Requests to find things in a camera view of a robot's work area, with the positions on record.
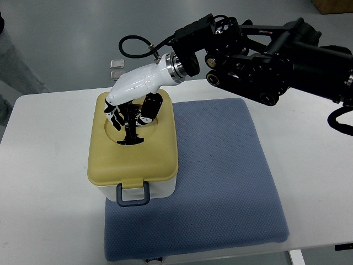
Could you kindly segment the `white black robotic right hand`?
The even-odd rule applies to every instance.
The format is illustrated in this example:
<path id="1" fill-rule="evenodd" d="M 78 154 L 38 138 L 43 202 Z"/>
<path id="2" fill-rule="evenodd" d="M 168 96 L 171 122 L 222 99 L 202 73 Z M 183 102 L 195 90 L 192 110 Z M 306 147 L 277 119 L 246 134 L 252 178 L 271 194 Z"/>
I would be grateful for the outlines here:
<path id="1" fill-rule="evenodd" d="M 106 118 L 120 131 L 124 126 L 123 104 L 146 96 L 135 125 L 144 126 L 151 123 L 157 117 L 163 101 L 157 91 L 161 86 L 176 86 L 182 83 L 185 76 L 186 71 L 173 52 L 163 55 L 158 64 L 152 63 L 124 73 L 106 97 Z"/>

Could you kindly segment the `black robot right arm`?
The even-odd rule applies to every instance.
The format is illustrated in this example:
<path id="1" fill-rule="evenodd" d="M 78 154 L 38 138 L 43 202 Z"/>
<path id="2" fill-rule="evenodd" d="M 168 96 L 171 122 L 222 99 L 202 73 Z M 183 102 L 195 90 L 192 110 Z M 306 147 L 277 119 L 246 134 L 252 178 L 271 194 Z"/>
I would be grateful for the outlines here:
<path id="1" fill-rule="evenodd" d="M 206 51 L 209 84 L 273 106 L 289 88 L 340 104 L 329 126 L 352 135 L 337 118 L 352 111 L 352 52 L 320 46 L 321 33 L 302 18 L 282 26 L 239 24 L 234 17 L 208 14 L 161 42 L 176 53 L 183 75 L 200 72 L 196 53 Z"/>

